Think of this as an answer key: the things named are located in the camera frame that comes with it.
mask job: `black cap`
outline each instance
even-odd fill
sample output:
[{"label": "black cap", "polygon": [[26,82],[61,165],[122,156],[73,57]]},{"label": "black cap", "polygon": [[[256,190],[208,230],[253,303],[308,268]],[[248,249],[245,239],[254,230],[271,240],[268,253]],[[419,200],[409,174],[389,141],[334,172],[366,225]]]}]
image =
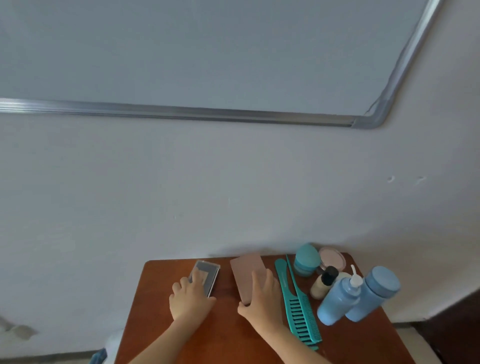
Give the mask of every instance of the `black cap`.
[{"label": "black cap", "polygon": [[325,286],[331,286],[335,278],[338,277],[338,269],[334,266],[328,266],[322,274],[322,283]]}]

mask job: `wooden table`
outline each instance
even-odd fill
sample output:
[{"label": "wooden table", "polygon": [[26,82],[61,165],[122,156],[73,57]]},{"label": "wooden table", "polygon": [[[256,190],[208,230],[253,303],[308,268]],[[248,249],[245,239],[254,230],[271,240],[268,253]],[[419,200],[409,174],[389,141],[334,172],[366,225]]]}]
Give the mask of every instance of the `wooden table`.
[{"label": "wooden table", "polygon": [[[348,267],[345,271],[352,273],[350,264],[354,261],[349,254],[344,256]],[[279,258],[285,256],[262,257],[275,276],[274,262]],[[178,363],[282,363],[250,324],[237,314],[240,295],[230,268],[231,259],[205,259],[221,265],[212,291],[217,303],[183,348]],[[172,318],[168,297],[172,284],[188,276],[195,261],[152,260],[145,264],[115,364],[128,364],[169,327]],[[316,275],[310,278],[295,276],[295,279],[300,289],[307,293]],[[295,292],[291,282],[290,290]],[[313,299],[310,302],[315,313],[320,302]],[[284,323],[287,325],[285,310]],[[415,364],[382,308],[358,323],[346,317],[332,326],[325,326],[318,319],[317,323],[323,338],[318,352],[333,364]]]}]

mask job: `whiteboard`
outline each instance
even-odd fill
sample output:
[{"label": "whiteboard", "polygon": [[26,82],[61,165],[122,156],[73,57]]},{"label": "whiteboard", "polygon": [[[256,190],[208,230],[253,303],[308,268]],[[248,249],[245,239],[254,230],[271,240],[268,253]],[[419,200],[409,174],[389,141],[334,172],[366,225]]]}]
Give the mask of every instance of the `whiteboard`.
[{"label": "whiteboard", "polygon": [[0,97],[365,115],[438,3],[0,0]]}]

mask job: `beige bottle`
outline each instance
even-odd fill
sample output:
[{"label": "beige bottle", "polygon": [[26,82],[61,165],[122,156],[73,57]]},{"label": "beige bottle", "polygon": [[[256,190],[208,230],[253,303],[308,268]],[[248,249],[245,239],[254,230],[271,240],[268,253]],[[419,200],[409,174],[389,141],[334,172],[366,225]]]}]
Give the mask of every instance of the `beige bottle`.
[{"label": "beige bottle", "polygon": [[317,278],[312,288],[310,289],[310,296],[316,300],[324,298],[330,288],[332,288],[335,278],[338,276],[337,268],[328,266],[324,273]]}]

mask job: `teal comb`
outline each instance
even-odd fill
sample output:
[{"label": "teal comb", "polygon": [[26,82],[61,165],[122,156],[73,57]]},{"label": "teal comb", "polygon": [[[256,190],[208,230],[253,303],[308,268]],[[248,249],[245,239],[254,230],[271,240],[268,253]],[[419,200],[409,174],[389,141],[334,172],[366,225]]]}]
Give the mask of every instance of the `teal comb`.
[{"label": "teal comb", "polygon": [[290,274],[292,275],[293,286],[295,287],[295,291],[297,292],[297,296],[300,301],[301,311],[303,316],[305,317],[305,322],[307,324],[308,333],[310,335],[310,340],[313,342],[321,342],[322,336],[320,335],[320,331],[318,330],[317,320],[315,319],[315,315],[312,311],[312,306],[310,306],[310,300],[308,296],[300,291],[300,288],[297,286],[295,281],[295,277],[293,276],[292,266],[290,265],[290,261],[287,255],[287,263],[288,268],[290,269]]},{"label": "teal comb", "polygon": [[280,286],[283,292],[283,300],[285,302],[285,311],[287,313],[288,326],[293,335],[312,350],[317,350],[316,342],[310,339],[307,323],[303,316],[300,301],[297,296],[293,295],[288,288],[287,280],[287,262],[283,259],[275,261],[275,269],[278,274]]}]

